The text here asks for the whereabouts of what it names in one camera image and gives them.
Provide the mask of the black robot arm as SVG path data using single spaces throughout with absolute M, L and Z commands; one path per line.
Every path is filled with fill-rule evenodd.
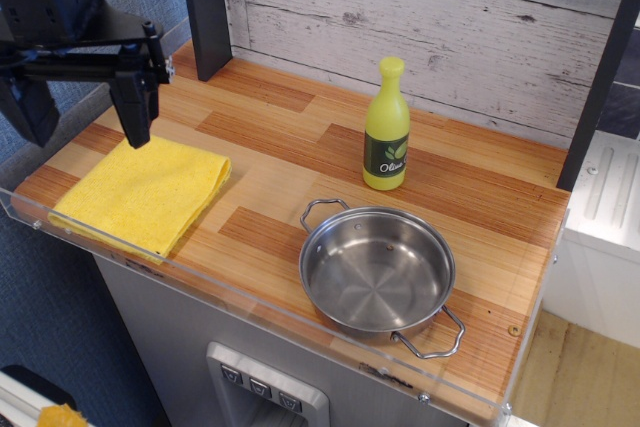
M 158 88 L 173 76 L 161 37 L 152 21 L 106 0 L 1 0 L 1 113 L 43 147 L 60 118 L 49 83 L 106 83 L 139 148 L 159 114 Z

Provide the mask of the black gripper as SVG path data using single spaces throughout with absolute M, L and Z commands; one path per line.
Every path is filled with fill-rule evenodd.
M 118 10 L 101 10 L 81 33 L 54 22 L 26 30 L 13 19 L 1 31 L 1 113 L 28 142 L 45 147 L 60 113 L 45 81 L 106 82 L 131 147 L 150 141 L 159 115 L 158 84 L 173 77 L 162 27 Z

